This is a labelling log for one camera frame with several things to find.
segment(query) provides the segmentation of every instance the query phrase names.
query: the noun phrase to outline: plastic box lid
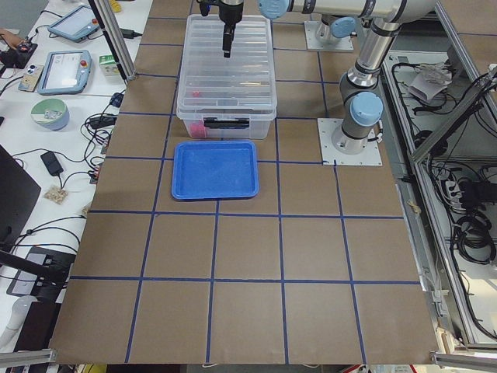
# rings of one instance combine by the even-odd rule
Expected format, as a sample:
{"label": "plastic box lid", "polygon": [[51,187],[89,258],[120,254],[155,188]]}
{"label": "plastic box lid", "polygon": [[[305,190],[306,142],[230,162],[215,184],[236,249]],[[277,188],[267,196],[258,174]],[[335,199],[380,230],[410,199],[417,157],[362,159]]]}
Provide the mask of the plastic box lid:
{"label": "plastic box lid", "polygon": [[262,16],[237,24],[231,58],[224,58],[224,24],[217,15],[191,15],[178,87],[177,114],[262,114],[276,117],[271,25]]}

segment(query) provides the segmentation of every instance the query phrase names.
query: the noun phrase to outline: light blue joint cap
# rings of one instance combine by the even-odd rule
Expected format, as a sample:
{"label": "light blue joint cap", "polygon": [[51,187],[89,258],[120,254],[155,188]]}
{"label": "light blue joint cap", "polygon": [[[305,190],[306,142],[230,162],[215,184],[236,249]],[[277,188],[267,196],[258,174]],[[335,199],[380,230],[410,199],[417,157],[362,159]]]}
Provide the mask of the light blue joint cap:
{"label": "light blue joint cap", "polygon": [[349,36],[356,31],[356,20],[353,17],[338,18],[332,23],[332,35],[339,39]]}
{"label": "light blue joint cap", "polygon": [[350,115],[357,124],[372,127],[378,122],[383,113],[383,103],[380,97],[372,92],[361,92],[352,99]]}
{"label": "light blue joint cap", "polygon": [[267,19],[284,16],[290,6],[290,0],[258,0],[259,11]]}

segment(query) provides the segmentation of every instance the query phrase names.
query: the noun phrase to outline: black box handle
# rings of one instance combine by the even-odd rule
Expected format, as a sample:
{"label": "black box handle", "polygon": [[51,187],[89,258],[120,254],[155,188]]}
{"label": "black box handle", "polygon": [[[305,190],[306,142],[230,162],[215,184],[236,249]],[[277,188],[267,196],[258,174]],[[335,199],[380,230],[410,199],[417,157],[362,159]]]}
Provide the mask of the black box handle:
{"label": "black box handle", "polygon": [[218,120],[217,118],[204,118],[204,127],[223,130],[244,130],[249,128],[250,120],[241,118],[233,120]]}

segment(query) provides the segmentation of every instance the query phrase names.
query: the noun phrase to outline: tablet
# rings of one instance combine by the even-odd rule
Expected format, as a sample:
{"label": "tablet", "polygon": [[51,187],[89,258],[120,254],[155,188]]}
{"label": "tablet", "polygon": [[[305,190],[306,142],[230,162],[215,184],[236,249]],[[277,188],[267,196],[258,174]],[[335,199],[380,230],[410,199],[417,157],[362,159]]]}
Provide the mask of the tablet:
{"label": "tablet", "polygon": [[98,29],[99,23],[92,9],[87,5],[80,5],[48,27],[49,32],[76,43],[84,40]]}
{"label": "tablet", "polygon": [[80,93],[88,82],[92,56],[88,51],[50,52],[41,75],[40,95]]}

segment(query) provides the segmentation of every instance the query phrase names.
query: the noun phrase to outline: person's hand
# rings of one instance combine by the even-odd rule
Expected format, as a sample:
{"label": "person's hand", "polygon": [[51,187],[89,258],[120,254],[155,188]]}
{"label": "person's hand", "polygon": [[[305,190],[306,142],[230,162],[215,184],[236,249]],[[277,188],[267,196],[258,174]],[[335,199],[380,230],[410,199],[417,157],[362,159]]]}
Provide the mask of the person's hand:
{"label": "person's hand", "polygon": [[7,31],[5,29],[0,29],[0,36],[3,38],[3,40],[5,40],[5,42],[11,48],[16,48],[19,44],[23,42],[23,39],[21,39],[17,35],[14,35],[10,31]]}

